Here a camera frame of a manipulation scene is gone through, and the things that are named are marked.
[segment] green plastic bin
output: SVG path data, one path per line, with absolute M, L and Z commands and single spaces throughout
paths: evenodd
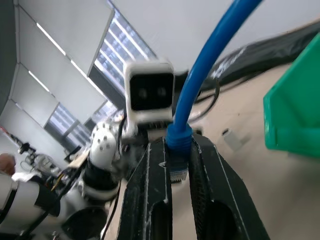
M 263 98 L 268 149 L 320 157 L 320 34 Z

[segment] table surface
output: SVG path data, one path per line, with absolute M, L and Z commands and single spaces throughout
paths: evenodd
M 194 126 L 203 127 L 203 135 L 243 179 L 270 239 L 313 240 L 320 238 L 320 161 L 265 147 L 263 97 L 288 67 L 274 68 L 223 91 L 214 109 Z M 221 137 L 226 128 L 245 141 L 235 152 Z M 120 201 L 125 187 L 123 182 Z M 197 239 L 188 178 L 172 186 L 172 204 L 173 239 Z M 117 237 L 120 207 L 105 239 Z

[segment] person's hand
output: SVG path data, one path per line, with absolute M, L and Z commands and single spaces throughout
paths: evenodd
M 12 176 L 15 174 L 16 159 L 9 153 L 0 154 L 0 171 Z

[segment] white camera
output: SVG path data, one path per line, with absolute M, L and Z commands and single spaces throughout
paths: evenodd
M 131 62 L 124 70 L 127 132 L 141 125 L 172 122 L 175 75 L 166 60 Z

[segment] white cylinder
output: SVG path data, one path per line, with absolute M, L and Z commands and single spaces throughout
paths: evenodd
M 242 143 L 240 139 L 236 136 L 236 134 L 230 129 L 227 128 L 222 132 L 223 139 L 225 143 L 233 150 L 237 151 L 242 147 Z

